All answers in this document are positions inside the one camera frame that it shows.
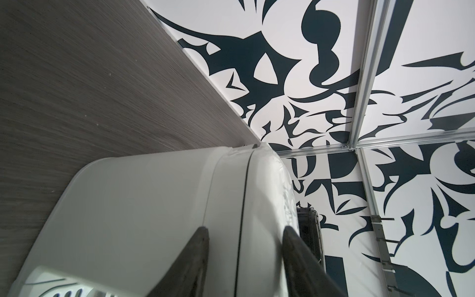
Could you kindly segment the white coffee machine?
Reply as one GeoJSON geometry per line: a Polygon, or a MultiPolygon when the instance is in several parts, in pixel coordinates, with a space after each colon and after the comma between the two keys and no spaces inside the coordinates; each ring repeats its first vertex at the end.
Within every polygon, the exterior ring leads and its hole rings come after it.
{"type": "Polygon", "coordinates": [[[11,297],[144,297],[198,228],[209,233],[207,297],[286,297],[292,180],[268,146],[105,158],[71,180],[11,297]]]}

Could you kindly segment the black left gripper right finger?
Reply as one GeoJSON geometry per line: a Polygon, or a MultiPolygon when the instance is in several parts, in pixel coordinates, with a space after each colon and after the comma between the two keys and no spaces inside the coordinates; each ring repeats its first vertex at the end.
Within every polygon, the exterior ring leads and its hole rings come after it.
{"type": "Polygon", "coordinates": [[[345,296],[291,226],[286,226],[283,231],[282,256],[289,296],[345,296]]]}

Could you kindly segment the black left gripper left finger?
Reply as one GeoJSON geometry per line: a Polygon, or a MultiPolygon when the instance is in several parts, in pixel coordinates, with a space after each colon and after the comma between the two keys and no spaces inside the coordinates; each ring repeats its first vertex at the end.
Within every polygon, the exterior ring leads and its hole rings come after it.
{"type": "Polygon", "coordinates": [[[148,296],[201,297],[207,274],[209,242],[209,230],[199,227],[148,296]]]}

